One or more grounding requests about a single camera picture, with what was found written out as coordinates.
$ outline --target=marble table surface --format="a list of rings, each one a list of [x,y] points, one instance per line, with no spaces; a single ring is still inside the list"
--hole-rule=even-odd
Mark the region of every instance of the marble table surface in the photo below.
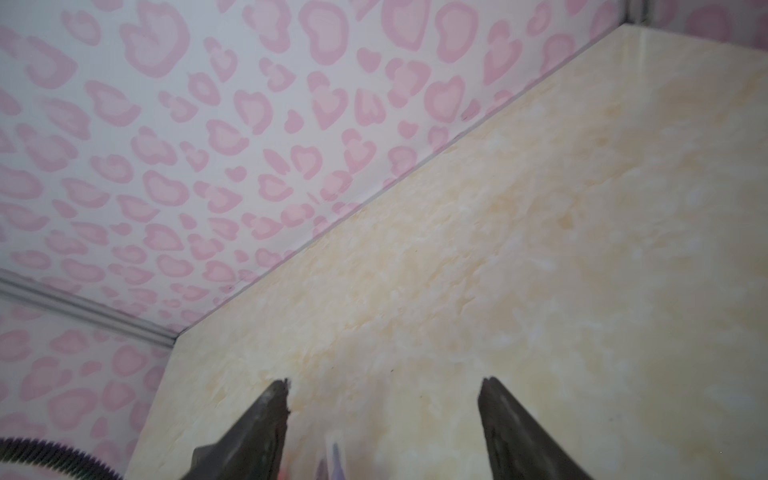
[[[596,480],[768,478],[768,55],[622,26],[178,340],[127,476],[272,379],[284,458],[491,478],[497,376]]]

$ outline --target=black cable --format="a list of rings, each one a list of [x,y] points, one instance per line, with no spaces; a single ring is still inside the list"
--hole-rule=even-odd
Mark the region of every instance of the black cable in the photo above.
[[[0,439],[0,463],[50,468],[77,480],[123,480],[88,453],[45,440]]]

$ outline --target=wall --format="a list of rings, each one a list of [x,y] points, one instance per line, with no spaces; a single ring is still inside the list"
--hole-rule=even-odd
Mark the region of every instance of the wall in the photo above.
[[[122,474],[169,353],[0,301],[0,437],[73,445]],[[55,476],[0,464],[0,480]]]
[[[767,0],[655,0],[653,25],[768,50]]]
[[[181,330],[613,28],[616,0],[3,2],[0,266]]]

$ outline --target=beige marbled surface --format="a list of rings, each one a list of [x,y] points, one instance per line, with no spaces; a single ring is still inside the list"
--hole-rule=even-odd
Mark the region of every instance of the beige marbled surface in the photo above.
[[[490,478],[488,375],[596,480],[768,478],[768,55],[621,27],[182,335],[128,478],[281,377],[292,479]]]

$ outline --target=pink patterned wall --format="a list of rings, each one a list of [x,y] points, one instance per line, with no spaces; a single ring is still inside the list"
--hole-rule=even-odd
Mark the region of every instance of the pink patterned wall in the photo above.
[[[768,0],[655,0],[653,25],[768,50]]]
[[[0,301],[0,437],[63,442],[123,473],[169,353]],[[0,480],[25,478],[56,475],[0,464]]]
[[[617,0],[10,0],[0,266],[180,330],[559,66]]]

